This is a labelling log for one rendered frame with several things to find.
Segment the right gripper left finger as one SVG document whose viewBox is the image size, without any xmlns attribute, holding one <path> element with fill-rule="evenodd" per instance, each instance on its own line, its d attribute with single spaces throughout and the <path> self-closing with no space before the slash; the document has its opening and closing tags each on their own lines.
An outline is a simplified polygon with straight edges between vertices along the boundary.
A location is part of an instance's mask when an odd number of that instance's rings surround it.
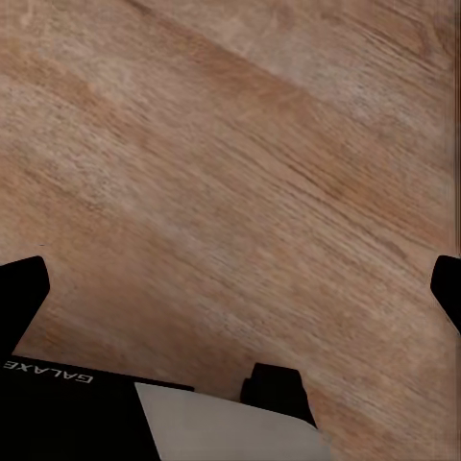
<svg viewBox="0 0 461 461">
<path fill-rule="evenodd" d="M 41 255 L 0 266 L 0 372 L 49 292 Z"/>
</svg>

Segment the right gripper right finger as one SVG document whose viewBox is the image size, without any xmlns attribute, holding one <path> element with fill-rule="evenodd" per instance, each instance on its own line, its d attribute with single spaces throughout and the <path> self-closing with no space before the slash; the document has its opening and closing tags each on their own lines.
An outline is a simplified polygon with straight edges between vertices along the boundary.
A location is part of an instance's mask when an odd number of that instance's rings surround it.
<svg viewBox="0 0 461 461">
<path fill-rule="evenodd" d="M 461 333 L 461 259 L 440 255 L 430 289 Z"/>
</svg>

